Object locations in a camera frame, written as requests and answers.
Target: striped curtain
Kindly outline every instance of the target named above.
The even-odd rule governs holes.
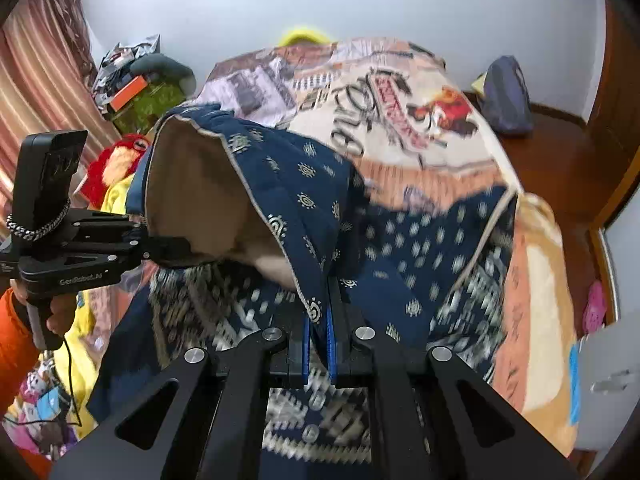
[[[18,2],[0,31],[0,235],[27,135],[87,130],[85,167],[120,138],[87,89],[93,74],[79,0]]]

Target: gray backpack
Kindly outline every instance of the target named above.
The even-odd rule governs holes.
[[[520,65],[513,56],[496,59],[486,72],[480,112],[491,127],[502,134],[533,131],[529,92]]]

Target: silver screw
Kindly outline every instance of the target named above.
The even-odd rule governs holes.
[[[358,339],[362,339],[363,341],[373,339],[373,336],[375,335],[376,331],[373,330],[370,326],[361,326],[356,329],[356,337]]]
[[[262,331],[262,337],[267,341],[277,341],[282,337],[282,330],[277,326],[270,326]]]
[[[184,360],[189,364],[199,363],[204,359],[204,350],[202,348],[189,348],[184,353]]]
[[[431,350],[431,355],[436,361],[441,361],[446,363],[449,359],[451,359],[452,353],[446,346],[436,346],[433,350]]]

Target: bed sheet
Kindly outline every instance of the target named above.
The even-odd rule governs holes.
[[[492,386],[568,455],[577,433],[573,306],[562,238],[526,194],[496,135],[448,79],[444,60],[406,41],[297,44],[218,63],[193,104],[287,127],[348,156],[373,202],[446,209],[494,184],[518,191],[513,256]]]

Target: silver chain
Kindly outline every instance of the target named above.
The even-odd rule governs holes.
[[[42,237],[48,235],[53,231],[53,229],[60,225],[60,222],[62,222],[63,218],[68,213],[70,206],[71,200],[67,198],[65,205],[63,205],[62,211],[58,213],[58,216],[56,216],[52,221],[43,225],[41,228],[36,229],[35,231],[32,231],[31,229],[27,229],[15,223],[12,219],[12,215],[9,215],[6,218],[6,226],[9,229],[9,232],[17,236],[18,238],[22,238],[23,240],[26,240],[28,242],[35,242],[36,240],[40,240]]]

